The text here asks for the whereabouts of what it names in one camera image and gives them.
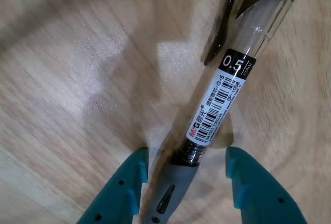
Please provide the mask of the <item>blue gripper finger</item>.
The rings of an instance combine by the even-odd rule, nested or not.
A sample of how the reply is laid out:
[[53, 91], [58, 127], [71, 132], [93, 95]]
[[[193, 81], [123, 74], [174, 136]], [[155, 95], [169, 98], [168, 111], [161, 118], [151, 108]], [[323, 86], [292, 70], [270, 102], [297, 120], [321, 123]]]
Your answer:
[[226, 177], [232, 181], [234, 207], [242, 223], [306, 223], [301, 210], [281, 184], [250, 154], [229, 146]]
[[116, 170], [78, 223], [132, 223], [139, 214], [142, 185], [148, 181], [148, 149], [133, 152]]

